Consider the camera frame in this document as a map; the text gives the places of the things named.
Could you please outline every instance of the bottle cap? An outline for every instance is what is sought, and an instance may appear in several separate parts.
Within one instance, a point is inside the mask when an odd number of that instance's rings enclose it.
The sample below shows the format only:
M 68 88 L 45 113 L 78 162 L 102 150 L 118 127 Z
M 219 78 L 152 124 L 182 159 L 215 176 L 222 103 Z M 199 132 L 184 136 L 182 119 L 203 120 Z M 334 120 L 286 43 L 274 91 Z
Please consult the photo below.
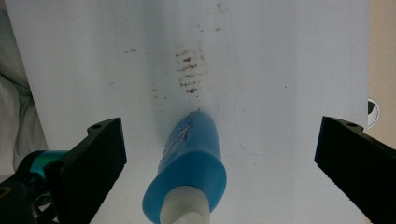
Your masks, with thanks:
M 161 224 L 209 224 L 209 220 L 209 202 L 198 188 L 177 187 L 163 201 Z

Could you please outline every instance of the plastic bottle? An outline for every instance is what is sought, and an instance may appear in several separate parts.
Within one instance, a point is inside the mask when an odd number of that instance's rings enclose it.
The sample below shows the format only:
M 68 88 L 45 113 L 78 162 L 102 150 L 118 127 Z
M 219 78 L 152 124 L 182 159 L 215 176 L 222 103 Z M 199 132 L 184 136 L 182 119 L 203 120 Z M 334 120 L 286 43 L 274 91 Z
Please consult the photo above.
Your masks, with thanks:
M 202 112 L 184 118 L 172 131 L 158 175 L 143 199 L 143 211 L 156 224 L 207 224 L 227 182 L 219 138 Z

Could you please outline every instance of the teal component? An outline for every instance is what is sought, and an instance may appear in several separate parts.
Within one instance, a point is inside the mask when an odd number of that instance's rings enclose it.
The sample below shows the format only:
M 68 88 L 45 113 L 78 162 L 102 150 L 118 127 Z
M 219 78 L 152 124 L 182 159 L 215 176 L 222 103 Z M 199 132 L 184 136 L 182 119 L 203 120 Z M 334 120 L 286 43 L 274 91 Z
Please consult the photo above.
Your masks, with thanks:
M 30 173 L 38 173 L 46 179 L 44 175 L 44 166 L 52 161 L 59 160 L 61 157 L 66 154 L 68 150 L 51 150 L 51 151 L 44 151 L 37 158 L 33 161 L 32 166 L 30 167 Z

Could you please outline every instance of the stain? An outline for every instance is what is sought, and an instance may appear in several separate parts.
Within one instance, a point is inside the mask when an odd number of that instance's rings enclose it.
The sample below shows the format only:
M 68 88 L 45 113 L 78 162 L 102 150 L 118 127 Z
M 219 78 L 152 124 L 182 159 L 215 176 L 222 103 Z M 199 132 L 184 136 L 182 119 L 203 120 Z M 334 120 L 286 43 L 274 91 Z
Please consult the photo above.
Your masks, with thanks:
M 186 92 L 188 92 L 188 93 L 195 93 L 196 91 L 198 91 L 197 88 L 191 88 L 189 90 L 186 90 Z
M 160 97 L 160 94 L 158 93 L 158 89 L 153 88 L 153 89 L 151 89 L 151 91 L 153 93 L 153 98 L 154 99 L 158 99 Z
M 177 69 L 177 71 L 178 72 L 184 72 L 186 70 L 192 70 L 192 69 L 196 68 L 197 66 L 198 66 L 197 64 L 187 64 L 186 66 L 184 66 L 184 67 L 182 67 L 180 69 Z
M 133 47 L 128 48 L 128 50 L 125 50 L 125 54 L 130 53 L 130 52 L 136 52 L 136 49 Z
M 230 11 L 230 6 L 227 3 L 218 3 L 217 9 L 219 11 L 220 14 L 224 14 Z
M 176 57 L 184 56 L 190 52 L 191 52 L 191 49 L 185 49 L 185 50 L 181 51 L 180 53 L 176 53 L 175 56 Z
M 208 74 L 201 43 L 198 42 L 196 48 L 178 45 L 175 57 L 180 88 L 191 94 L 198 92 L 201 89 L 202 78 Z

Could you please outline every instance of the white cloth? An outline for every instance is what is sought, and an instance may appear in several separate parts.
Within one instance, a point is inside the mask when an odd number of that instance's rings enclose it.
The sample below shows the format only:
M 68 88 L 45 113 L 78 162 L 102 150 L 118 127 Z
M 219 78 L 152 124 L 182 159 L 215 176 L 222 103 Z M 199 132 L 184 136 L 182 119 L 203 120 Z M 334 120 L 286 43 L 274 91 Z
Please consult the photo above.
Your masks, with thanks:
M 0 10 L 0 182 L 35 150 L 47 150 L 8 14 Z

